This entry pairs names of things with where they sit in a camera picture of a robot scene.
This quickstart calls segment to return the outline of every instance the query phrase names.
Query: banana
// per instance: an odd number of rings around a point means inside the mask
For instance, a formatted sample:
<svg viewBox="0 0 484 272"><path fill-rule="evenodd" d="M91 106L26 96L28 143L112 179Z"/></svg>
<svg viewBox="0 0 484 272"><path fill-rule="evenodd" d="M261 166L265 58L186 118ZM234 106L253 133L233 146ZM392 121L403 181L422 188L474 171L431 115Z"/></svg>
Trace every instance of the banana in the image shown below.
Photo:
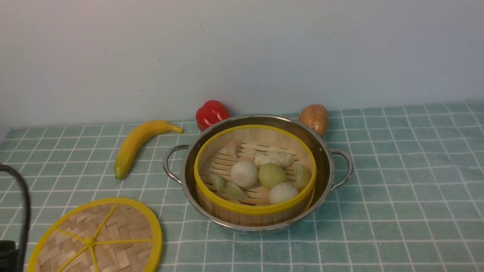
<svg viewBox="0 0 484 272"><path fill-rule="evenodd" d="M183 133L181 127L175 126L165 120L152 120L137 126L124 140L114 162L114 175L117 180L122 180L131 169L131 165L138 150L150 138L166 132Z"/></svg>

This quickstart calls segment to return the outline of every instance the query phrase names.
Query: black object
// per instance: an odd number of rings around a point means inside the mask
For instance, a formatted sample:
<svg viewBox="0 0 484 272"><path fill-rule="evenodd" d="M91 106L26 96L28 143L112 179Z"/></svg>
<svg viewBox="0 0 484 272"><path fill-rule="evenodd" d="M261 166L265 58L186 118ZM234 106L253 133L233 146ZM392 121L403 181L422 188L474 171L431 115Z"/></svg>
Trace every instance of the black object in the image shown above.
<svg viewBox="0 0 484 272"><path fill-rule="evenodd" d="M0 241L0 272L23 272L30 229L29 189L23 177L12 167L0 164L0 171L9 173L17 180L24 198L24 222L22 223L18 248L15 247L14 241Z"/></svg>

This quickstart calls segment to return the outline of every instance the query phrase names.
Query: bamboo steamer lid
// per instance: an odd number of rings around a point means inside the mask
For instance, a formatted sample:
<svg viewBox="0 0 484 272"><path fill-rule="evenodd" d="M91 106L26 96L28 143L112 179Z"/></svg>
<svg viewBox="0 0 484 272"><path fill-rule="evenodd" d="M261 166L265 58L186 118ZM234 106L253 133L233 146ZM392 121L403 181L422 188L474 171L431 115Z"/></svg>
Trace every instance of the bamboo steamer lid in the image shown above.
<svg viewBox="0 0 484 272"><path fill-rule="evenodd" d="M65 214L37 243L28 272L156 271L162 252L158 218L127 198L90 202Z"/></svg>

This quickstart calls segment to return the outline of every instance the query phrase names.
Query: bell pepper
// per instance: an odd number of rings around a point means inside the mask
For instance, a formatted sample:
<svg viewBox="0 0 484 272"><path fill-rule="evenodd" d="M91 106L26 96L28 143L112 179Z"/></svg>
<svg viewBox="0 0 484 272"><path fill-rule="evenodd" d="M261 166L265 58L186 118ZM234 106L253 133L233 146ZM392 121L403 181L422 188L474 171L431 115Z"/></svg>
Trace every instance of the bell pepper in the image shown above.
<svg viewBox="0 0 484 272"><path fill-rule="evenodd" d="M195 119L200 131L204 131L208 127L229 117L230 114L228 113L227 108L217 100L209 100L205 102L205 104L203 104L203 106L195 113Z"/></svg>

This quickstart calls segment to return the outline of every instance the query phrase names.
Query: dumpling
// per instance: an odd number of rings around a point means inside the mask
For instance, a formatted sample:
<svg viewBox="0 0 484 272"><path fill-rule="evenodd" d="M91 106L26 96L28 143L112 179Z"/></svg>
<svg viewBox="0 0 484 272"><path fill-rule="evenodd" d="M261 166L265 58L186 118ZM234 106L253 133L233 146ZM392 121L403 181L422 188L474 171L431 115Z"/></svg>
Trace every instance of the dumpling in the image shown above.
<svg viewBox="0 0 484 272"><path fill-rule="evenodd" d="M267 151L267 156L274 158L280 162L282 168L291 166L294 161L294 156L291 154L279 153L275 151Z"/></svg>
<svg viewBox="0 0 484 272"><path fill-rule="evenodd" d="M281 165L281 163L277 159L271 158L261 153L256 153L254 155L254 164L257 166L257 168L260 168L264 164L277 164L279 166Z"/></svg>

